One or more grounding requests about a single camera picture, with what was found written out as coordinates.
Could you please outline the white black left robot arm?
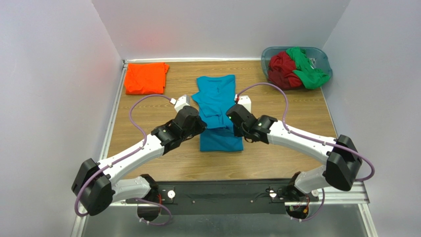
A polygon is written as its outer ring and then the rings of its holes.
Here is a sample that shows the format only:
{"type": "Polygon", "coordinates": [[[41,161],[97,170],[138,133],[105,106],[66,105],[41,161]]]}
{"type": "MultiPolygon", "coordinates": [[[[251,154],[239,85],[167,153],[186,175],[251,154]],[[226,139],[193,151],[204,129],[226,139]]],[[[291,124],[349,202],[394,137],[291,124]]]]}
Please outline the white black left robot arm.
{"type": "Polygon", "coordinates": [[[71,190],[76,195],[78,216],[94,216],[111,203],[130,198],[143,198],[157,185],[149,175],[125,179],[141,165],[178,148],[206,129],[199,111],[184,106],[175,118],[152,130],[142,141],[110,158],[95,162],[85,160],[74,179],[71,190]]]}

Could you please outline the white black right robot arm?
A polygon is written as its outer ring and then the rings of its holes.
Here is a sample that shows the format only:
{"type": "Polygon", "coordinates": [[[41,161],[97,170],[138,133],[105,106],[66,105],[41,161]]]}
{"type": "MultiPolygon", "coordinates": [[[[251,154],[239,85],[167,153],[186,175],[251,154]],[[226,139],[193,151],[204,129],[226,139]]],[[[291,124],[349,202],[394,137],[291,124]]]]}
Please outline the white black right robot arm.
{"type": "Polygon", "coordinates": [[[299,200],[313,190],[333,187],[350,191],[362,160],[355,152],[352,140],[344,135],[338,138],[323,137],[285,126],[274,117],[256,118],[243,105],[235,104],[226,115],[234,125],[234,134],[247,142],[287,147],[310,156],[321,163],[310,171],[297,172],[282,188],[282,196],[299,200]]]}

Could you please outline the blue t shirt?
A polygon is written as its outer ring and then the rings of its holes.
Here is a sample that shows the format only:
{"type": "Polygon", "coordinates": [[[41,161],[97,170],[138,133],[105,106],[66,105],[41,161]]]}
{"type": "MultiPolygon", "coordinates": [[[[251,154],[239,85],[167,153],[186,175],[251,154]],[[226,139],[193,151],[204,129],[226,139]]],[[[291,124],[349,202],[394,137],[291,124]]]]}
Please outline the blue t shirt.
{"type": "Polygon", "coordinates": [[[197,78],[196,82],[198,92],[192,95],[192,99],[199,106],[202,121],[207,124],[206,130],[200,135],[200,151],[243,151],[243,140],[234,135],[233,123],[226,115],[235,104],[235,76],[203,76],[197,78]]]}

